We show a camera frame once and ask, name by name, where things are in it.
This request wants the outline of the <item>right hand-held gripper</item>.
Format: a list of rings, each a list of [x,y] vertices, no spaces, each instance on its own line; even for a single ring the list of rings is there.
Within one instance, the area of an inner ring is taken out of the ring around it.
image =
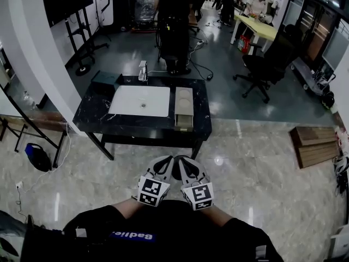
[[[176,156],[173,177],[182,181],[182,194],[194,211],[213,205],[213,184],[202,164],[187,156]]]

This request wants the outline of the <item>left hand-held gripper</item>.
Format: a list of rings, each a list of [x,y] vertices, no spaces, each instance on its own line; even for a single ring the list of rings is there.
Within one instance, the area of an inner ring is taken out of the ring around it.
[[[161,156],[149,162],[138,183],[137,201],[157,207],[170,189],[174,158]]]

